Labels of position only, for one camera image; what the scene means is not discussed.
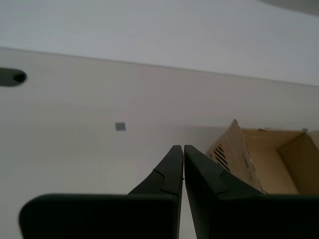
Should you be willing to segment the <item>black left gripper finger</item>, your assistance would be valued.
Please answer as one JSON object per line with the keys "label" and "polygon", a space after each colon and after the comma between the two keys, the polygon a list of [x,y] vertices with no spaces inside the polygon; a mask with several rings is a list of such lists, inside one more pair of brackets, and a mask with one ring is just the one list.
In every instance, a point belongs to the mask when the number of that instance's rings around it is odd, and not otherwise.
{"label": "black left gripper finger", "polygon": [[185,184],[199,239],[317,239],[319,198],[267,195],[184,147]]}
{"label": "black left gripper finger", "polygon": [[126,195],[46,194],[19,213],[25,239],[176,239],[179,237],[183,151],[173,146]]}

